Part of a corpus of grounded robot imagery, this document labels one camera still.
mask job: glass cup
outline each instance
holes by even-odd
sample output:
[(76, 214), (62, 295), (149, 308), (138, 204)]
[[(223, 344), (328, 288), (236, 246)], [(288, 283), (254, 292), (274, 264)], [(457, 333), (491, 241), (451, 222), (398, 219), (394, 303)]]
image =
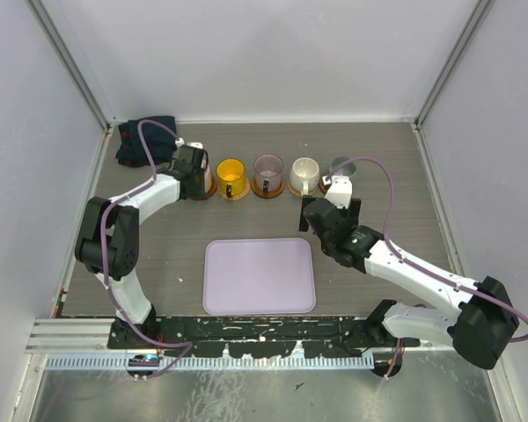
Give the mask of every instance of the glass cup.
[[(328, 168), (328, 172), (332, 173), (333, 170), (336, 167), (338, 167), (339, 165), (341, 165), (345, 161), (348, 161), (348, 159), (345, 156), (339, 156), (339, 157), (335, 158), (331, 162), (331, 165)], [(346, 176), (350, 180), (355, 180), (356, 179), (356, 165), (354, 163), (347, 164), (344, 167), (342, 167), (340, 170), (338, 170), (335, 174), (337, 176)]]
[(262, 192), (274, 192), (282, 185), (283, 163), (278, 156), (259, 156), (254, 162), (254, 171), (254, 183)]
[(245, 165), (235, 158), (227, 158), (217, 166), (217, 189), (227, 198), (240, 195), (246, 188)]

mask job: gray wooden table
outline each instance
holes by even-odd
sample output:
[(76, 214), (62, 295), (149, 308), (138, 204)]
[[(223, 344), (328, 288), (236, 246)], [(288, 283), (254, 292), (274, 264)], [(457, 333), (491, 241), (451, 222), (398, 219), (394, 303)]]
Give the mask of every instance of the gray wooden table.
[[(375, 156), (387, 164), (396, 181), (393, 241), (432, 264), (449, 269), (416, 140), (408, 124), (183, 125), (180, 135), (186, 142), (203, 143), (213, 172), (221, 160), (235, 157), (245, 163), (252, 175), (254, 160), (267, 153), (283, 160), (286, 176), (291, 164), (301, 156), (318, 161), (322, 171), (337, 156)], [(123, 193), (150, 175), (147, 168), (118, 165), (114, 156), (119, 145), (117, 133), (108, 146), (97, 188), (99, 196)], [(357, 166), (354, 192), (363, 201), (361, 223), (381, 230), (389, 203), (385, 175), (374, 164)], [(216, 193), (206, 201), (184, 200), (162, 209), (141, 226), (137, 271), (144, 293), (159, 315), (205, 314), (204, 253), (211, 241), (300, 236), (312, 246), (317, 294), (312, 314), (366, 315), (385, 298), (407, 304), (419, 302), (400, 287), (343, 268), (323, 255), (318, 238), (297, 231), (300, 205), (300, 199), (286, 189), (273, 200), (260, 199), (250, 192), (242, 200), (229, 202)], [(79, 263), (63, 314), (114, 314), (104, 288)]]

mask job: black mounting plate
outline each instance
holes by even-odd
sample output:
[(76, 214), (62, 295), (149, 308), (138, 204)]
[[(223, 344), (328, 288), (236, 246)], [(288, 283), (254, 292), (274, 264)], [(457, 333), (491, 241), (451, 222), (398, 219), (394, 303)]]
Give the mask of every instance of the black mounting plate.
[[(305, 358), (359, 357), (364, 348), (395, 347), (396, 338), (375, 340), (367, 332), (366, 320), (358, 316), (172, 316), (157, 318), (166, 343), (191, 341), (190, 354), (215, 358), (223, 355), (225, 345), (233, 358), (245, 353), (255, 359), (280, 354), (288, 356), (300, 340)], [(406, 347), (420, 341), (405, 338)], [(153, 349), (137, 344), (129, 336), (114, 330), (107, 343), (109, 349)], [(167, 350), (167, 356), (178, 356), (181, 350)]]

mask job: white cup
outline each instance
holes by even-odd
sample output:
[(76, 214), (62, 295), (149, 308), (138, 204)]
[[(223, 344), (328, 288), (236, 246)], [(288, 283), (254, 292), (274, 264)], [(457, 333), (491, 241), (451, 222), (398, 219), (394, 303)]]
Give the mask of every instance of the white cup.
[(205, 169), (205, 172), (203, 173), (203, 184), (205, 193), (208, 193), (211, 190), (211, 186), (213, 185), (213, 179), (211, 178), (211, 170), (209, 169), (209, 164)]
[(319, 184), (319, 164), (311, 158), (298, 158), (291, 166), (290, 185), (301, 196), (315, 192)]

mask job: cup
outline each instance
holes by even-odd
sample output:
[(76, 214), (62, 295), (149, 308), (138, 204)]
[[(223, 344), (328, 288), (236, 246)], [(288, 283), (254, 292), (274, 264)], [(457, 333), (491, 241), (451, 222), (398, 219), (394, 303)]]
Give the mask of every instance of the cup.
[[(333, 170), (336, 167), (338, 167), (339, 165), (341, 165), (345, 161), (348, 161), (348, 159), (345, 156), (339, 156), (339, 157), (335, 158), (331, 162), (331, 165), (328, 168), (328, 173), (329, 174), (332, 173)], [(350, 180), (355, 180), (356, 179), (356, 165), (354, 163), (347, 164), (344, 167), (342, 167), (340, 170), (338, 170), (335, 173), (335, 175), (337, 175), (337, 176), (346, 176)]]
[(319, 165), (311, 158), (298, 158), (291, 166), (290, 187), (295, 194), (312, 195), (319, 184)]
[(240, 195), (246, 188), (245, 165), (235, 158), (223, 160), (217, 166), (217, 189), (227, 198)]
[(265, 194), (277, 191), (282, 186), (282, 160), (266, 154), (254, 162), (254, 184)]
[(205, 188), (205, 193), (209, 193), (211, 187), (213, 186), (213, 179), (211, 177), (211, 170), (209, 169), (209, 164), (203, 173), (203, 185)]

